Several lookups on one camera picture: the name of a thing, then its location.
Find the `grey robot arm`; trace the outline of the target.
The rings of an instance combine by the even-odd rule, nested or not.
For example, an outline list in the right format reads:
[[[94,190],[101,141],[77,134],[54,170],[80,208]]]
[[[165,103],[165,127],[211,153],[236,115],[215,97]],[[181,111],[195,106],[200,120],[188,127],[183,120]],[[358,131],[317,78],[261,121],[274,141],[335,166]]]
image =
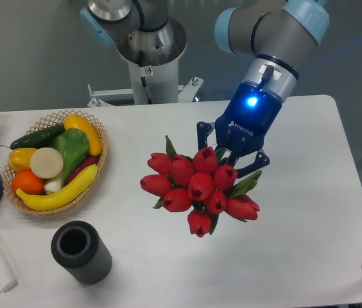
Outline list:
[[[299,73],[321,44],[329,26],[323,1],[261,1],[248,8],[223,11],[214,26],[219,48],[254,55],[224,113],[212,123],[197,124],[198,147],[214,133],[218,148],[229,151],[229,165],[255,154],[238,170],[246,176],[269,164],[264,138]],[[187,37],[169,16],[166,1],[88,1],[80,17],[104,46],[115,46],[127,62],[138,105],[177,103],[178,60]]]

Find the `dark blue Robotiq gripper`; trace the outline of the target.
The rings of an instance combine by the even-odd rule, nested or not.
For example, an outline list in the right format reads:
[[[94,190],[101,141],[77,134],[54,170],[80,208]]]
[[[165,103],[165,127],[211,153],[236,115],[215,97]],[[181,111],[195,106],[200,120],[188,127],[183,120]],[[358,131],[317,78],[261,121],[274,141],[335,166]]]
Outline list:
[[[198,149],[208,146],[208,136],[215,129],[217,148],[230,151],[228,162],[231,166],[239,158],[259,150],[251,164],[236,169],[238,178],[260,170],[270,163],[270,158],[260,149],[281,107],[281,100],[254,85],[241,83],[215,122],[196,124]]]

